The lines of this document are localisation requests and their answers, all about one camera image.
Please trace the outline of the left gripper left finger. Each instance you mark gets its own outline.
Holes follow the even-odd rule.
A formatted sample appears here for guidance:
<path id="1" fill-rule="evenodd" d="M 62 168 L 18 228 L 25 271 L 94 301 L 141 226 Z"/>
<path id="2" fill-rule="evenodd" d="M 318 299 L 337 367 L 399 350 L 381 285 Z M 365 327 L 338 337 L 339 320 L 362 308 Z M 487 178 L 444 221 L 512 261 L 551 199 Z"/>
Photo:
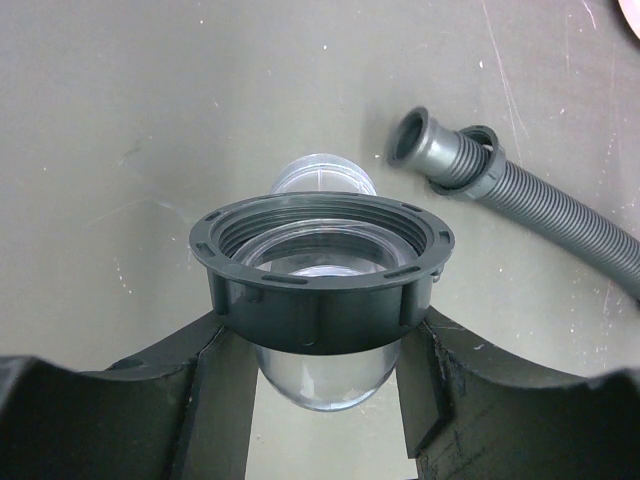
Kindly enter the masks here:
<path id="1" fill-rule="evenodd" d="M 241 479 L 251 344 L 214 313 L 103 371 L 1 360 L 5 479 Z"/>

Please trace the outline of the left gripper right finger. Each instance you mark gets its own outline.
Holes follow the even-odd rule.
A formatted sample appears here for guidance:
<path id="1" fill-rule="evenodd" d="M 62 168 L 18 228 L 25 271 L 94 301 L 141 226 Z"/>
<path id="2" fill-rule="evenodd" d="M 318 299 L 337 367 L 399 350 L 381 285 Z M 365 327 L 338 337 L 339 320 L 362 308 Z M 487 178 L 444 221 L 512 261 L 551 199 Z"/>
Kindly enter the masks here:
<path id="1" fill-rule="evenodd" d="M 639 371 L 580 377 L 508 352 L 429 308 L 397 387 L 420 479 L 636 479 Z"/>

